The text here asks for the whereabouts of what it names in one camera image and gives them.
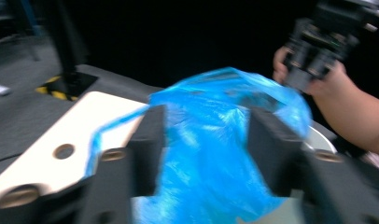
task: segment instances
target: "black stand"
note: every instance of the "black stand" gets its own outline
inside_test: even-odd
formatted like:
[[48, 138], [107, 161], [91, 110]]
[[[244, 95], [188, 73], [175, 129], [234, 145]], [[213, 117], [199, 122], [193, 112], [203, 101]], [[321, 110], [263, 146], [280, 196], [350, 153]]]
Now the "black stand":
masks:
[[63, 100], [75, 101], [97, 80], [97, 77], [79, 73], [76, 69], [74, 51], [64, 23], [65, 12], [62, 1], [39, 0], [38, 4], [43, 11], [63, 71], [36, 90]]

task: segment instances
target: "human arm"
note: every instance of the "human arm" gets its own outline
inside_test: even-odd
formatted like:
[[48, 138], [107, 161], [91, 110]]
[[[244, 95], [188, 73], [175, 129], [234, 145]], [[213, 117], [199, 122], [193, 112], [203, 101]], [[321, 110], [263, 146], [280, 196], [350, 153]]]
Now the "human arm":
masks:
[[[288, 49], [274, 56], [274, 79], [280, 83], [288, 73], [282, 64]], [[305, 93], [312, 95], [331, 128], [357, 147], [379, 154], [379, 99], [359, 89], [336, 62], [323, 80], [314, 80]]]

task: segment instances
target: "screw hole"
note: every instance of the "screw hole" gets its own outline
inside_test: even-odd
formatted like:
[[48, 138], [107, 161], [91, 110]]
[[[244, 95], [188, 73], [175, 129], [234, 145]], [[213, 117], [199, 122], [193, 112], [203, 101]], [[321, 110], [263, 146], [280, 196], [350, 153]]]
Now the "screw hole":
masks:
[[58, 160], [65, 160], [74, 153], [74, 146], [70, 144], [64, 144], [59, 146], [55, 149], [53, 152], [53, 157], [55, 157]]
[[117, 161], [125, 157], [121, 151], [107, 151], [102, 155], [102, 161]]
[[324, 150], [316, 151], [315, 156], [321, 161], [342, 162], [342, 159], [337, 155]]
[[0, 200], [0, 209], [17, 207], [32, 203], [39, 197], [38, 190], [35, 187], [20, 187], [12, 190]]

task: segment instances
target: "robotic arm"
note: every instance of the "robotic arm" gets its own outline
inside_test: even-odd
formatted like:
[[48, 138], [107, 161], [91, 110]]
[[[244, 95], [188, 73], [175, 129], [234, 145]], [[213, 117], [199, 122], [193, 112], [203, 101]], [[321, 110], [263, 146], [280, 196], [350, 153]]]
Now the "robotic arm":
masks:
[[359, 43], [359, 31], [375, 32], [378, 21], [379, 0], [321, 0], [313, 18], [297, 20], [287, 43], [285, 85], [304, 91], [311, 80], [323, 79]]

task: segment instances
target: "black metal bracket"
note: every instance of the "black metal bracket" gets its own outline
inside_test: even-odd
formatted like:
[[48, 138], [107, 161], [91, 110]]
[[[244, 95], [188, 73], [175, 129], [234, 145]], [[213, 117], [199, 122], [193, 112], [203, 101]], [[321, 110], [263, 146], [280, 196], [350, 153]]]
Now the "black metal bracket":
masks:
[[304, 192], [306, 223], [379, 223], [376, 168], [324, 149], [301, 149], [301, 138], [262, 108], [251, 108], [248, 134], [248, 152], [271, 191], [283, 197]]

